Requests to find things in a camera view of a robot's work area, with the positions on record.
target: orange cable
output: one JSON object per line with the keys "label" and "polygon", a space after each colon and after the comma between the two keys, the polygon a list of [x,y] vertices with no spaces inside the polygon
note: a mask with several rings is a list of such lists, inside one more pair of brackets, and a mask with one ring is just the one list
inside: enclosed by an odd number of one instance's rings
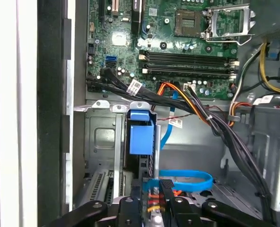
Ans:
{"label": "orange cable", "polygon": [[204,119],[204,117],[198,112],[197,107],[189,100],[189,98],[179,88],[177,88],[175,85],[167,83],[167,82],[164,82],[164,84],[166,84],[168,87],[171,87],[174,90],[176,90],[185,99],[185,101],[192,107],[192,109],[194,110],[196,115],[199,117],[199,119],[201,119],[202,121],[204,121],[205,123],[208,124],[208,122]]}

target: red wire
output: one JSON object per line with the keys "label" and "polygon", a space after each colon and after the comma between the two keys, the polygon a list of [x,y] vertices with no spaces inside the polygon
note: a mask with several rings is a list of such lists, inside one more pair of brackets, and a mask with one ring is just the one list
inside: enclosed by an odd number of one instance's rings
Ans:
{"label": "red wire", "polygon": [[148,201],[148,204],[149,204],[149,205],[155,204],[155,203],[159,203],[159,200],[149,200],[149,201]]}

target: ram slot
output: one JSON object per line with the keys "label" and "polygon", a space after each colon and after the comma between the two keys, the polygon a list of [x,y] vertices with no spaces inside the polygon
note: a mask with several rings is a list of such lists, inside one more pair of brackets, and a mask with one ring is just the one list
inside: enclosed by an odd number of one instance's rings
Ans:
{"label": "ram slot", "polygon": [[229,65],[235,59],[228,59],[225,57],[213,57],[204,55],[186,55],[186,54],[174,54],[174,53],[158,53],[149,51],[140,51],[139,60],[142,61],[171,61],[187,62],[187,63],[213,63]]}
{"label": "ram slot", "polygon": [[142,68],[143,74],[161,75],[170,77],[189,77],[200,76],[203,78],[224,78],[228,79],[234,74],[228,70],[211,70],[211,69],[192,69],[184,67],[156,66],[146,65]]}

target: metal bracket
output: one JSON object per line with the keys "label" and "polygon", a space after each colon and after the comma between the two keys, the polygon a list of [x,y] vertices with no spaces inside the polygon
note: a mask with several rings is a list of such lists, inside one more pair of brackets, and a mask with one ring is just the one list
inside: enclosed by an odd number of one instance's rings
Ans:
{"label": "metal bracket", "polygon": [[76,112],[87,112],[89,109],[109,109],[113,113],[127,113],[131,110],[150,110],[147,102],[131,102],[128,105],[111,105],[107,100],[97,100],[92,105],[74,107]]}
{"label": "metal bracket", "polygon": [[[242,10],[243,11],[243,29],[241,32],[230,33],[226,32],[222,35],[217,33],[217,21],[219,14],[224,12],[231,12],[235,10]],[[238,45],[242,46],[245,43],[249,42],[252,39],[254,34],[249,34],[249,30],[255,25],[255,21],[251,21],[251,18],[255,17],[255,13],[249,9],[249,4],[242,4],[242,5],[234,5],[234,6],[223,6],[223,7],[214,7],[214,8],[207,8],[207,12],[203,12],[208,19],[209,26],[207,30],[201,34],[202,38],[205,38],[206,42],[212,43],[237,43]],[[223,38],[234,38],[234,37],[242,37],[247,36],[248,39],[240,43],[238,40],[223,40]]]}

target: sata port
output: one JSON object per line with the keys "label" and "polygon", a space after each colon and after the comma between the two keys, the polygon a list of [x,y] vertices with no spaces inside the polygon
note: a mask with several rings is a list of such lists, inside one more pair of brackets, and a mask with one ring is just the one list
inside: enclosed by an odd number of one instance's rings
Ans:
{"label": "sata port", "polygon": [[116,56],[106,56],[105,61],[117,61],[117,57]]}
{"label": "sata port", "polygon": [[117,65],[116,62],[112,62],[112,61],[105,62],[106,67],[113,68],[113,67],[116,67],[116,65]]}

